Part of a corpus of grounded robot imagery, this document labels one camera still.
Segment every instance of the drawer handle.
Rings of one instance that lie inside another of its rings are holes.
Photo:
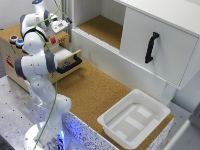
[[[65,66],[63,68],[58,67],[56,71],[60,74],[63,74],[82,63],[82,60],[76,54],[74,55],[74,59],[76,61],[73,64]]]
[[[153,60],[153,57],[151,57],[151,53],[153,50],[153,45],[154,45],[154,40],[157,39],[160,35],[156,32],[153,32],[153,36],[151,37],[150,41],[149,41],[149,45],[147,48],[147,53],[146,53],[146,57],[145,57],[145,63],[148,64],[149,62],[151,62]]]

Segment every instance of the cabinet door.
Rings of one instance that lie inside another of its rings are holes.
[[[145,56],[154,32],[159,37],[154,40],[153,60],[146,64]],[[127,8],[120,54],[179,86],[197,41],[191,34]]]

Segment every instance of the cork surface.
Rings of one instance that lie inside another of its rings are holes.
[[[120,49],[123,26],[103,16],[98,16],[77,26],[83,31]]]
[[[72,100],[71,112],[120,150],[123,148],[105,134],[97,118],[129,92],[131,89],[86,62],[82,68],[58,81],[58,93]],[[172,119],[169,115],[137,150],[145,150]]]

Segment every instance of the white plastic bin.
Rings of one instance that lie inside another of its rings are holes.
[[[169,115],[170,109],[133,90],[98,118],[105,133],[126,149],[136,149]]]

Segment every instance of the black handle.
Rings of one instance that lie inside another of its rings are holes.
[[[78,66],[80,63],[82,63],[82,60],[75,54],[74,55],[74,59],[76,60],[76,62],[74,62],[73,64],[69,65],[69,66],[65,66],[63,68],[57,68],[57,72],[60,73],[60,74],[63,74],[69,70],[71,70],[72,68]]]
[[[153,45],[154,45],[154,40],[157,39],[160,35],[156,32],[153,32],[153,36],[151,37],[150,41],[149,41],[149,45],[147,48],[147,53],[146,53],[146,57],[145,57],[145,63],[148,64],[149,62],[151,62],[153,60],[153,57],[151,57],[151,53],[153,50]]]

